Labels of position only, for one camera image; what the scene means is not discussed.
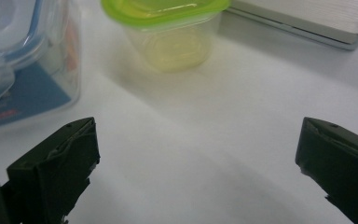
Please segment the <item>white wire rack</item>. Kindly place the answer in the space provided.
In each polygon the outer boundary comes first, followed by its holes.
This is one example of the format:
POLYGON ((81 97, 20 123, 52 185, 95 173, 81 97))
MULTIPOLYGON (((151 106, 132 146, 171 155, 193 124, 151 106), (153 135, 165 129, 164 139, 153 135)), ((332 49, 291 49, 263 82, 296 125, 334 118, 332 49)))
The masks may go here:
POLYGON ((358 47, 358 0, 230 0, 227 10, 336 48, 358 47))

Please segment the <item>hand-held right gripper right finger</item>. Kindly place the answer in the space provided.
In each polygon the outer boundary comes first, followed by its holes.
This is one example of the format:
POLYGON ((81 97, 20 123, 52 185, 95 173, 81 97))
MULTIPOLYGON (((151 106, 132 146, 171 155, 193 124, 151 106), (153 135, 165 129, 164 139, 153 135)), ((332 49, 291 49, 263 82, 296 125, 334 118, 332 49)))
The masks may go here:
POLYGON ((326 199, 358 224, 358 135, 321 119, 303 119, 296 150, 301 173, 326 199))

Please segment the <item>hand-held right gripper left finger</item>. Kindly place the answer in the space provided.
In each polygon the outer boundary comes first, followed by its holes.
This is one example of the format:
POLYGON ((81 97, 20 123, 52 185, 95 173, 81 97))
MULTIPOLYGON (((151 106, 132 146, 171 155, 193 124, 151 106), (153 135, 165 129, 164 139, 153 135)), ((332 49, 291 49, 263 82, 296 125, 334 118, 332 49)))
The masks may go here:
POLYGON ((100 162, 94 118, 62 126, 7 168, 16 224, 67 224, 100 162))

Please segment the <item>clear container with blue-rimmed lid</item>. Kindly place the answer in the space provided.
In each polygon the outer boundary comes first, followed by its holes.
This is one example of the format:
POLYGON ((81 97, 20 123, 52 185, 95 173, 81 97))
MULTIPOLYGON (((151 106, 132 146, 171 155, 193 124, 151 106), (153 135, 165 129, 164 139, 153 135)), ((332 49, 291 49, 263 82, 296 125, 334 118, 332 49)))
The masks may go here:
POLYGON ((74 0, 0 0, 0 127, 77 100, 79 19, 74 0))

